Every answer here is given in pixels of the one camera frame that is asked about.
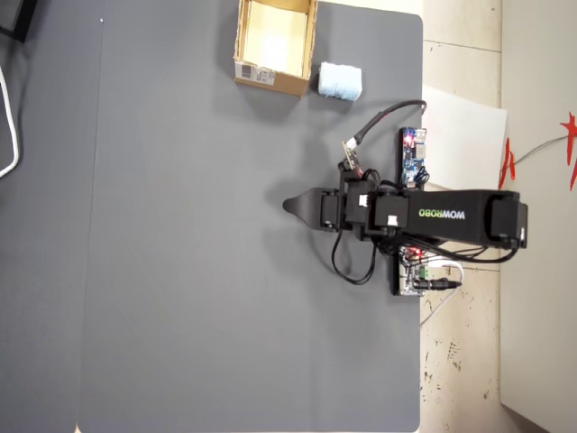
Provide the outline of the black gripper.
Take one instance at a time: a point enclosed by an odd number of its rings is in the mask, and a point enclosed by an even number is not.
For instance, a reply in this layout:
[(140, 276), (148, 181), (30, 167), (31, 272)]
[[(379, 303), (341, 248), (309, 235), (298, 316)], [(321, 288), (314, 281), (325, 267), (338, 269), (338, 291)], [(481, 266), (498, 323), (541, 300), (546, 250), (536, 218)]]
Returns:
[(344, 229), (344, 197), (341, 189), (312, 188), (299, 196), (285, 199), (282, 207), (309, 228), (338, 232)]

